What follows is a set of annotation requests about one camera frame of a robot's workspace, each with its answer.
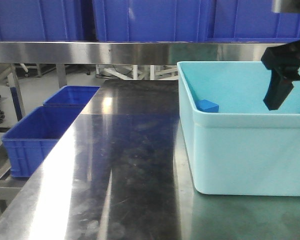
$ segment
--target metal frame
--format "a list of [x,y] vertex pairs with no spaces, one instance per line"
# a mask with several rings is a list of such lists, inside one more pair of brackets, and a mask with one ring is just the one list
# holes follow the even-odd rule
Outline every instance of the metal frame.
[[176,65],[180,61],[259,61],[278,43],[0,42],[0,63]]

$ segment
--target blue storage bin on shelf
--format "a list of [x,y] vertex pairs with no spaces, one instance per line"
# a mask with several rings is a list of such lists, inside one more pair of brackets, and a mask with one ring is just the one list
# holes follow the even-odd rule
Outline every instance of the blue storage bin on shelf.
[[64,86],[43,102],[44,106],[83,108],[99,86]]
[[291,42],[300,14],[271,0],[93,0],[102,42]]
[[91,0],[0,0],[0,41],[92,41]]
[[40,106],[2,136],[13,177],[30,177],[81,112],[79,107]]
[[204,42],[210,0],[93,0],[100,41]]
[[[204,194],[300,196],[300,81],[279,110],[263,102],[261,62],[179,62],[179,107],[195,188]],[[203,112],[208,100],[219,112]]]
[[209,42],[285,43],[300,39],[300,14],[274,13],[271,0],[212,0]]

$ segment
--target plastic bin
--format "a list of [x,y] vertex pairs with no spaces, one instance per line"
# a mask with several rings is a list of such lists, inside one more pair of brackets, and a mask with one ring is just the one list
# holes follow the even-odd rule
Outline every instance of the plastic bin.
[[[279,110],[263,103],[261,62],[179,62],[180,119],[195,188],[204,194],[300,196],[300,81]],[[196,102],[219,105],[218,113]]]
[[2,136],[13,177],[30,177],[71,123],[79,107],[40,106]]
[[300,14],[271,0],[93,0],[97,38],[116,42],[291,42]]
[[44,106],[83,108],[99,86],[64,86],[43,102]]
[[91,0],[0,0],[0,41],[95,40]]
[[207,41],[293,42],[300,14],[274,13],[271,0],[212,0]]
[[100,41],[204,42],[210,0],[93,0]]

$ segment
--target light blue plastic bin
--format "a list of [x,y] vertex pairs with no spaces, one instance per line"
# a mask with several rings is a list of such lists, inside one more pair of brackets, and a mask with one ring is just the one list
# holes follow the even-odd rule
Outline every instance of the light blue plastic bin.
[[[204,194],[300,196],[300,81],[279,110],[263,103],[261,62],[179,62],[180,119],[195,188]],[[218,113],[197,110],[201,99]]]

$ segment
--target blue block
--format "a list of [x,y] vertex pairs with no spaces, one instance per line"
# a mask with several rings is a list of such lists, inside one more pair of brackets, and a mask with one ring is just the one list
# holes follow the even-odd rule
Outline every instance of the blue block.
[[208,101],[206,99],[200,100],[196,103],[196,107],[198,110],[206,113],[218,113],[219,112],[219,105]]

